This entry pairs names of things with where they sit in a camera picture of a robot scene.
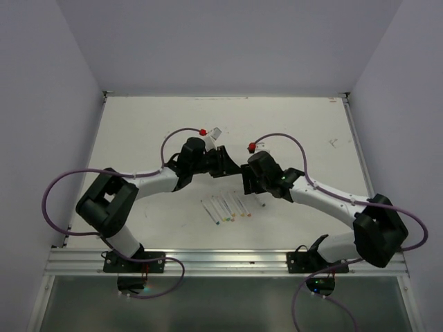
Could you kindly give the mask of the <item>orange cap marker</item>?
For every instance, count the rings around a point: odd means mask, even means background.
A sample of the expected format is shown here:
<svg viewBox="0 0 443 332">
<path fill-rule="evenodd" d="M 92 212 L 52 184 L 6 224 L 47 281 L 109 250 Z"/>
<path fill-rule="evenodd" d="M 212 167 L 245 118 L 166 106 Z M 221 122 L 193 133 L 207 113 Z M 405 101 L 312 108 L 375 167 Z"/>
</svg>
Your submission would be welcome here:
<svg viewBox="0 0 443 332">
<path fill-rule="evenodd" d="M 244 216 L 251 217 L 252 214 L 249 212 L 247 206 L 245 205 L 245 203 L 243 202 L 243 200 L 236 191 L 233 192 L 233 197 L 237 201 L 239 208 L 242 210 L 242 214 Z"/>
</svg>

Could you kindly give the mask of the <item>light green cap marker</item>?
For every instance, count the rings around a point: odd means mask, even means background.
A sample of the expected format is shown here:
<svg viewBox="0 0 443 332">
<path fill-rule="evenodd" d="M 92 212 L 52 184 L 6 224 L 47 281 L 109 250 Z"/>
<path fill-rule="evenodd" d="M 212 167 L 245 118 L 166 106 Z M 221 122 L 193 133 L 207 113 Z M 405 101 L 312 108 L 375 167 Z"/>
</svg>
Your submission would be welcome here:
<svg viewBox="0 0 443 332">
<path fill-rule="evenodd" d="M 218 196 L 213 196 L 212 199 L 215 202 L 217 208 L 219 209 L 219 213 L 222 215 L 222 219 L 224 221 L 231 221 L 232 216 L 224 206 L 222 200 Z"/>
</svg>

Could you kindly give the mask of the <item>teal green marker pen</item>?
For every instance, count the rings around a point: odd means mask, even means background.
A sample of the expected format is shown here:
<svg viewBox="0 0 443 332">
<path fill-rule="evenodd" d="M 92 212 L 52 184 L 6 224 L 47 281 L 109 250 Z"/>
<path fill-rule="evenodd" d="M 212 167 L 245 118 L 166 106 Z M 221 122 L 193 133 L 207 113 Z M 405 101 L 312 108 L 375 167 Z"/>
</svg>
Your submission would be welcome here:
<svg viewBox="0 0 443 332">
<path fill-rule="evenodd" d="M 200 200 L 203 209 L 206 211 L 207 215 L 211 218 L 215 225 L 219 225 L 219 220 L 215 217 L 215 215 L 209 210 L 209 207 L 203 200 Z"/>
</svg>

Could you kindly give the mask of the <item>dark green cap marker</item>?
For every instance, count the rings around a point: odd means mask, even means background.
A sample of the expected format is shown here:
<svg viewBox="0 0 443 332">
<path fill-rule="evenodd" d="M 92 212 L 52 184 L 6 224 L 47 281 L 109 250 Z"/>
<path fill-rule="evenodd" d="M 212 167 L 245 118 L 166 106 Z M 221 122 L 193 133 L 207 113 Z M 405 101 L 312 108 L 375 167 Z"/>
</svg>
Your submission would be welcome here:
<svg viewBox="0 0 443 332">
<path fill-rule="evenodd" d="M 258 196 L 255 195 L 255 200 L 257 201 L 257 203 L 261 206 L 261 207 L 265 207 L 266 203 Z"/>
</svg>

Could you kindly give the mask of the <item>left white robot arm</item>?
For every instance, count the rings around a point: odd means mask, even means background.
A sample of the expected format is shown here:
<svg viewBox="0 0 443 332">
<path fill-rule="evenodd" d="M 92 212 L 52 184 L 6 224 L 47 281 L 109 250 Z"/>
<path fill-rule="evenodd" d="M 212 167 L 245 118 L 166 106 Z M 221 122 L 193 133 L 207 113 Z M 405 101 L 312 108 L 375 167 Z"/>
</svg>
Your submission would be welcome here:
<svg viewBox="0 0 443 332">
<path fill-rule="evenodd" d="M 121 266 L 134 272 L 144 262 L 144 247 L 126 226 L 135 202 L 182 190 L 197 174 L 221 178 L 240 173 L 241 167 L 224 146 L 210 147 L 201 138 L 189 138 L 181 151 L 151 176 L 137 174 L 129 179 L 112 168 L 104 169 L 82 195 L 75 211 L 119 256 Z"/>
</svg>

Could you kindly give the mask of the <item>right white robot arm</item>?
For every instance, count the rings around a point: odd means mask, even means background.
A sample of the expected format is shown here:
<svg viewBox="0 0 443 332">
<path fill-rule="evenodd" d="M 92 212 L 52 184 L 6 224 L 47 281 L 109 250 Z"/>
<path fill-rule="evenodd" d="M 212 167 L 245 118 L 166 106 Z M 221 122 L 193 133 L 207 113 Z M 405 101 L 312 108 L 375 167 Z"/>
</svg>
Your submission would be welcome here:
<svg viewBox="0 0 443 332">
<path fill-rule="evenodd" d="M 245 194 L 270 193 L 277 199 L 319 210 L 350 228 L 339 235 L 324 234 L 296 255 L 306 270 L 324 271 L 345 259 L 362 259 L 384 268 L 401 248 L 408 230 L 390 200 L 380 194 L 372 198 L 321 188 L 308 181 L 304 171 L 282 169 L 266 151 L 253 154 L 241 166 Z"/>
</svg>

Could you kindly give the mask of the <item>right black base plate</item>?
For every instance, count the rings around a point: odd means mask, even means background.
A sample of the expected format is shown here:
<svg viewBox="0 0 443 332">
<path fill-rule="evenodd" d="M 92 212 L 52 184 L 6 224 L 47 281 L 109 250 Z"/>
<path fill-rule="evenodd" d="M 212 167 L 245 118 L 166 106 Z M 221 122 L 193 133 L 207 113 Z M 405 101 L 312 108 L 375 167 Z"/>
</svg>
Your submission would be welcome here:
<svg viewBox="0 0 443 332">
<path fill-rule="evenodd" d="M 349 267 L 342 266 L 341 261 L 328 263 L 318 253 L 287 252 L 286 264 L 289 274 L 311 274 L 329 267 L 333 267 L 335 273 L 349 273 Z"/>
</svg>

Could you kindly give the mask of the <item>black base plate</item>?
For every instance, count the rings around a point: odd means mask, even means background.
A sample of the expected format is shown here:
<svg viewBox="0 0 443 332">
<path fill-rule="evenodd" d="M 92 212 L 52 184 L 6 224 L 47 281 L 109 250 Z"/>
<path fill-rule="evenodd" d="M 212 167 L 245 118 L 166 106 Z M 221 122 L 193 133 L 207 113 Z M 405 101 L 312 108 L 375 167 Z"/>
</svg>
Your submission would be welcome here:
<svg viewBox="0 0 443 332">
<path fill-rule="evenodd" d="M 148 263 L 127 261 L 114 252 L 106 252 L 103 258 L 105 259 L 104 273 L 163 273 L 165 268 L 165 253 L 161 251 L 140 252 L 136 258 L 150 259 Z"/>
<path fill-rule="evenodd" d="M 349 267 L 342 266 L 341 261 L 328 263 L 318 253 L 287 252 L 286 264 L 289 274 L 311 274 L 329 267 L 333 267 L 335 273 L 349 273 Z"/>
</svg>

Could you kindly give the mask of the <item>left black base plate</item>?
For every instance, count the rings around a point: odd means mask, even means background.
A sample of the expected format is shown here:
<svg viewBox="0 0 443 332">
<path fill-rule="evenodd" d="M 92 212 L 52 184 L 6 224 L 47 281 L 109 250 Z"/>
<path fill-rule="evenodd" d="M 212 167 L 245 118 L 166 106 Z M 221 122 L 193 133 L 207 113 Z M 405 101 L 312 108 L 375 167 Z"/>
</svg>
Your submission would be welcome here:
<svg viewBox="0 0 443 332">
<path fill-rule="evenodd" d="M 114 252 L 106 252 L 103 258 L 105 259 L 104 273 L 163 273 L 165 268 L 165 253 L 161 251 L 140 252 L 136 258 L 150 259 L 148 263 L 127 261 Z"/>
</svg>

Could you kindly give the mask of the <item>aluminium rail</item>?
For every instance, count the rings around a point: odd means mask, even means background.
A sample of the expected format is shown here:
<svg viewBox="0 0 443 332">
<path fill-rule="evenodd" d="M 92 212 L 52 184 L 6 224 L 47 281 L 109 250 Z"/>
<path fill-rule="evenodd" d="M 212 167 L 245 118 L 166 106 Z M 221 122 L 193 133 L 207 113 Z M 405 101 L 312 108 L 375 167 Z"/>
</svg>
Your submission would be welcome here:
<svg viewBox="0 0 443 332">
<path fill-rule="evenodd" d="M 185 266 L 186 277 L 286 277 L 291 276 L 285 249 L 283 250 L 164 250 L 173 258 L 162 264 L 161 276 L 178 277 L 179 260 Z M 105 250 L 60 248 L 52 249 L 44 268 L 49 276 L 108 276 L 104 268 L 110 263 Z M 337 277 L 404 277 L 408 269 L 403 255 L 395 255 L 385 268 L 365 262 L 349 266 L 348 273 Z"/>
</svg>

